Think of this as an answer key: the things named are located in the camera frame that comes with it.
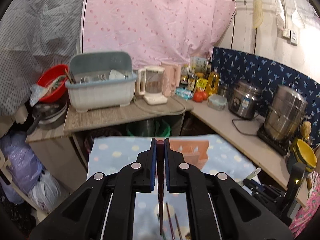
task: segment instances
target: metal screw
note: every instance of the metal screw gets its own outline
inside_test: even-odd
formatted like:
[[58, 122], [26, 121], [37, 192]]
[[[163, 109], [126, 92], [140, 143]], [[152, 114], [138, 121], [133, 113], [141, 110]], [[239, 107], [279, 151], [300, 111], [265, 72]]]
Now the metal screw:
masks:
[[131, 164], [131, 168], [133, 168], [133, 169], [140, 169], [141, 168], [141, 164], [140, 163], [132, 163]]
[[98, 173], [94, 174], [93, 178], [95, 180], [103, 179], [103, 174], [101, 172], [98, 172]]
[[225, 180], [225, 179], [228, 178], [228, 175], [225, 174], [224, 172], [219, 172], [219, 173], [217, 174], [217, 178], [218, 178], [218, 179], [221, 179], [221, 180]]
[[179, 167], [181, 168], [181, 169], [183, 169], [183, 170], [187, 170], [187, 169], [189, 169], [189, 164], [188, 163], [180, 163], [179, 164]]

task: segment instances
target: pink kettle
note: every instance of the pink kettle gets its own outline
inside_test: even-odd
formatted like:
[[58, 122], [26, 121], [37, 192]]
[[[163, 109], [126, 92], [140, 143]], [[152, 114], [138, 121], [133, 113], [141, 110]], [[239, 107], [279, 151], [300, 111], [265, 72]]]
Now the pink kettle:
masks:
[[162, 62], [161, 67], [165, 68], [163, 94], [166, 97], [173, 96], [180, 85], [181, 66]]

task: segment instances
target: electrical outlet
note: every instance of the electrical outlet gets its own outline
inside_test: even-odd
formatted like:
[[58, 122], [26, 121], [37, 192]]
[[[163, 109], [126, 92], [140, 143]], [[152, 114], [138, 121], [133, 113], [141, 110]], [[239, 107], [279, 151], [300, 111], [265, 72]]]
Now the electrical outlet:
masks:
[[290, 40], [290, 39], [291, 39], [290, 30], [288, 30], [288, 29], [283, 29], [283, 30], [282, 30], [282, 37]]
[[291, 30], [290, 31], [290, 35], [291, 35], [291, 44], [292, 45], [298, 45], [298, 35], [295, 31]]

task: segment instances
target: red bowl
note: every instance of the red bowl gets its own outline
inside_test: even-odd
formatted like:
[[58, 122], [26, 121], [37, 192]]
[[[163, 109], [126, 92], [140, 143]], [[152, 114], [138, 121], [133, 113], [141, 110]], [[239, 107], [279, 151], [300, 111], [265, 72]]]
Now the red bowl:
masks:
[[[37, 84], [42, 87], [48, 87], [58, 76], [65, 75], [64, 70], [69, 71], [69, 67], [67, 65], [57, 65], [49, 68], [46, 72], [42, 74], [42, 76], [37, 81]], [[64, 92], [66, 92], [65, 83], [67, 81], [67, 77], [63, 80], [62, 84], [51, 94], [42, 97], [39, 102], [42, 103], [54, 103], [57, 101]]]

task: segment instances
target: blue gripper pad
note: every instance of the blue gripper pad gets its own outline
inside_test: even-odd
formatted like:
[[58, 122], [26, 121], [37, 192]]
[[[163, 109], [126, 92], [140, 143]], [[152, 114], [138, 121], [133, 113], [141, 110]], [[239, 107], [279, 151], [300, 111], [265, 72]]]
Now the blue gripper pad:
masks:
[[165, 165], [165, 183], [167, 184], [167, 191], [170, 190], [170, 180], [169, 180], [169, 161], [168, 161], [168, 150], [166, 140], [164, 141], [164, 165]]
[[155, 143], [153, 147], [153, 153], [152, 153], [152, 163], [151, 163], [151, 169], [150, 169], [150, 188], [151, 191], [154, 190], [155, 188], [155, 183], [156, 183], [156, 164], [157, 164], [157, 143]]

